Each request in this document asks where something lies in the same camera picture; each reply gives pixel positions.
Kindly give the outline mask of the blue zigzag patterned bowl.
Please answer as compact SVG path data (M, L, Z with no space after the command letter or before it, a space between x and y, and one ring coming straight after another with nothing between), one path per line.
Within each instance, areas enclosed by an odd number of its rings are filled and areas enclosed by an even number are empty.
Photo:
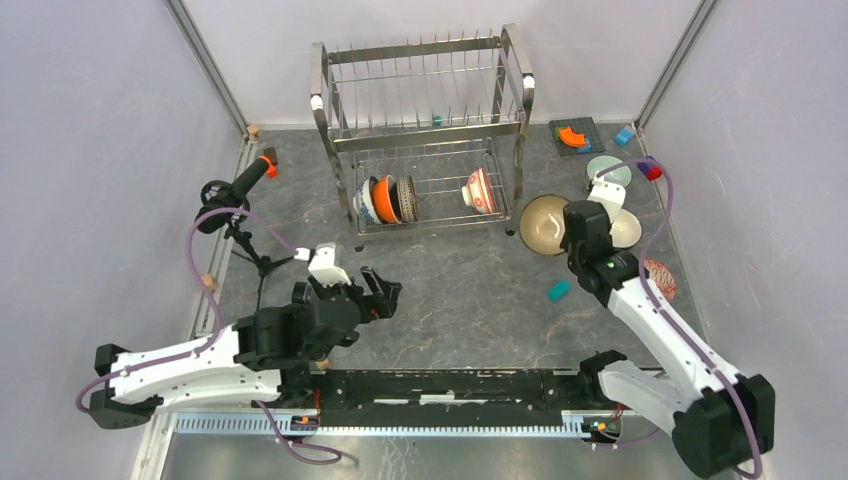
M647 270L649 277L659 288L663 297L667 301L673 302L677 295L678 285L669 268L657 260L647 259L645 262L645 269Z

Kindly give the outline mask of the orange bowl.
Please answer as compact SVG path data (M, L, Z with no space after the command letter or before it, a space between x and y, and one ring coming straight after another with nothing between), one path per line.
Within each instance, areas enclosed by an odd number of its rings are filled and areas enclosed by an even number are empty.
M372 202L376 214L382 224L400 224L402 222L399 209L395 207L392 193L396 191L396 181L387 175L376 181L372 188Z

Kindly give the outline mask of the brown patterned bowl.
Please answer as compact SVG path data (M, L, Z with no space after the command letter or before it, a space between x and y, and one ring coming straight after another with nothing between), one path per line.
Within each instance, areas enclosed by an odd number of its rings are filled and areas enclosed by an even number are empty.
M563 212L568 203L565 197L545 194L525 206L519 221L519 235L529 250L545 256L565 252L561 243L566 233Z

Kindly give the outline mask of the steel two-tier dish rack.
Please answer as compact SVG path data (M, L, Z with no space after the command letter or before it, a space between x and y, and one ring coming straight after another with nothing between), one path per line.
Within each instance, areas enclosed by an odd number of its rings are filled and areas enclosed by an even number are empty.
M517 231L536 81L522 34L497 31L310 52L310 106L344 217L361 238L497 225ZM433 126L432 117L442 125ZM478 168L497 210L464 204ZM369 224L352 198L366 178L410 175L418 221Z

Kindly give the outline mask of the blue white porcelain bowl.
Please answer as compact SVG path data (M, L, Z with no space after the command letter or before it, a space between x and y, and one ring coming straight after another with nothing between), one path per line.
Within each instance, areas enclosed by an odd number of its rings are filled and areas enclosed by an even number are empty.
M353 206L356 212L369 224L381 225L382 220L377 214L377 210L373 201L373 189L378 180L374 176L370 176L363 180L355 191L352 198Z

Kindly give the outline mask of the black white patterned bowl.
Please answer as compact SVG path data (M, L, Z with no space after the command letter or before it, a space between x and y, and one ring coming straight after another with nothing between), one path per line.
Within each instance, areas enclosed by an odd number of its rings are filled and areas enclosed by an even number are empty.
M401 209L401 217L405 223L418 221L417 199L414 181L410 175L401 178L397 182L398 200Z

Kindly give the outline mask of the red white patterned bowl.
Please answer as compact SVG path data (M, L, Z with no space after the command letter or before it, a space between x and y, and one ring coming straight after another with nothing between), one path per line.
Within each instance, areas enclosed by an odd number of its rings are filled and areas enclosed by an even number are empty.
M484 168L478 168L461 188L464 204L481 214L493 214L497 210L492 185Z

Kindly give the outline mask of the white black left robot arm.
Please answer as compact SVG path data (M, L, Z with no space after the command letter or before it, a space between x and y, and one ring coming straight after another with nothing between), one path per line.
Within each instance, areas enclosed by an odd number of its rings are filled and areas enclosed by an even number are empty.
M359 338L358 326L394 316L403 286L360 270L365 280L298 282L291 301L263 307L202 338L145 352L104 344L98 375L78 396L79 409L105 430L147 423L158 411L251 403L306 405L310 365Z

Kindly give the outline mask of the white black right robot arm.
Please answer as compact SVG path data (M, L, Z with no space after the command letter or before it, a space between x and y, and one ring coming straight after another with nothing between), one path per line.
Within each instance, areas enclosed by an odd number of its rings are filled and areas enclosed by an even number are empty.
M614 247L604 206L580 200L563 209L561 245L579 285L633 331L667 379L648 374L616 351L581 365L580 400L631 408L667 434L688 469L702 479L732 470L759 479L774 447L776 391L761 374L744 375L665 300L644 256Z

